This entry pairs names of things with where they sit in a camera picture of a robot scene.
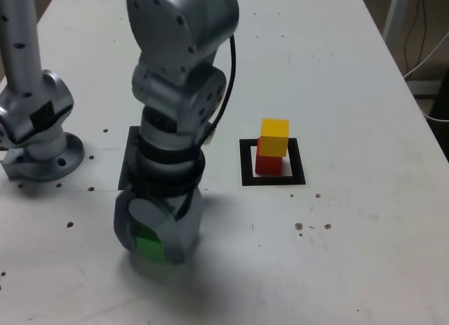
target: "robotic arm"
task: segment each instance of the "robotic arm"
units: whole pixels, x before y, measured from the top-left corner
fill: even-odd
[[[222,115],[220,110],[217,119],[208,122],[226,88],[226,78],[213,61],[218,46],[236,29],[239,7],[237,0],[126,1],[142,51],[133,73],[133,95],[145,107],[139,129],[130,130],[114,230],[130,251],[138,247],[136,235],[145,230],[160,243],[168,261],[180,263],[192,250],[201,222],[197,187],[205,167],[201,146]],[[66,173],[44,168],[37,178],[17,170],[23,162],[29,170],[30,164],[42,169],[42,163],[58,165],[64,159],[67,165],[73,160],[70,171],[81,163],[81,141],[61,128],[73,100],[59,78],[41,71],[34,1],[0,0],[0,14],[0,47],[8,80],[0,97],[0,130],[5,133],[0,138],[10,148],[4,168],[9,178],[55,180]],[[232,88],[233,37],[231,45]]]

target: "red cube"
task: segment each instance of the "red cube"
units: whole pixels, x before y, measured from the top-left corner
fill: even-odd
[[[282,175],[282,157],[260,155],[260,139],[257,139],[255,172],[259,175]]]

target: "cable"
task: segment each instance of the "cable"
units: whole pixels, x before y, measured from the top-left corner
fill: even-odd
[[[419,69],[421,67],[421,65],[423,65],[429,58],[430,56],[432,56],[434,54],[434,52],[436,51],[436,49],[439,48],[439,46],[441,44],[443,44],[443,42],[449,37],[449,32],[443,37],[443,39],[440,41],[440,43],[438,43],[435,47],[434,50],[432,50],[432,52],[420,63],[418,64],[414,69],[410,70],[409,72],[407,72],[403,78],[407,78],[408,76],[410,76],[416,69]]]
[[[408,44],[408,40],[410,39],[410,35],[412,34],[413,29],[415,28],[418,16],[420,15],[420,2],[421,2],[421,0],[418,0],[417,3],[416,3],[415,18],[413,19],[412,26],[410,27],[410,30],[407,33],[406,42],[404,43],[404,59],[406,61],[406,71],[407,72],[408,72],[408,69],[409,69],[408,60],[407,60],[407,44]]]
[[[420,55],[418,56],[418,61],[416,62],[416,66],[418,66],[418,64],[421,61],[421,57],[422,57],[422,51],[424,50],[424,43],[426,41],[426,37],[427,37],[427,13],[426,13],[426,0],[421,0],[421,4],[422,4],[422,13],[424,14],[424,35],[422,37],[422,43],[421,43],[421,49],[420,49]]]
[[[432,118],[431,116],[429,116],[428,114],[426,114],[424,111],[422,111],[422,114],[424,115],[424,117],[432,120],[432,121],[437,121],[438,123],[449,123],[449,120],[447,119],[437,119],[437,118]]]
[[[231,76],[229,78],[229,84],[227,86],[226,94],[224,95],[223,103],[220,108],[220,111],[217,114],[217,117],[213,121],[213,123],[209,126],[209,129],[205,132],[204,136],[198,142],[198,148],[200,148],[204,142],[209,138],[212,132],[217,128],[218,123],[220,122],[223,114],[225,113],[227,103],[229,101],[229,97],[231,97],[232,88],[234,87],[234,80],[236,78],[236,42],[234,35],[229,38],[229,44],[231,46]]]

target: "black square marker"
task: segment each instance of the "black square marker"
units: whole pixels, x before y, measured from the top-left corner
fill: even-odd
[[[254,177],[251,147],[257,146],[257,139],[240,139],[241,182],[243,186],[284,186],[305,185],[300,149],[296,138],[288,139],[288,156],[290,157],[291,176]]]

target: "table surface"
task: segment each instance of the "table surface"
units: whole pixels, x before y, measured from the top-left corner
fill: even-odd
[[[199,247],[166,267],[132,258],[112,228],[142,109],[125,0],[53,0],[43,68],[73,93],[64,128],[86,158],[22,189],[1,172],[0,324],[447,324],[449,166],[363,1],[239,3]],[[225,44],[215,65],[229,61]],[[241,186],[239,139],[258,137],[262,117],[290,120],[306,185]]]

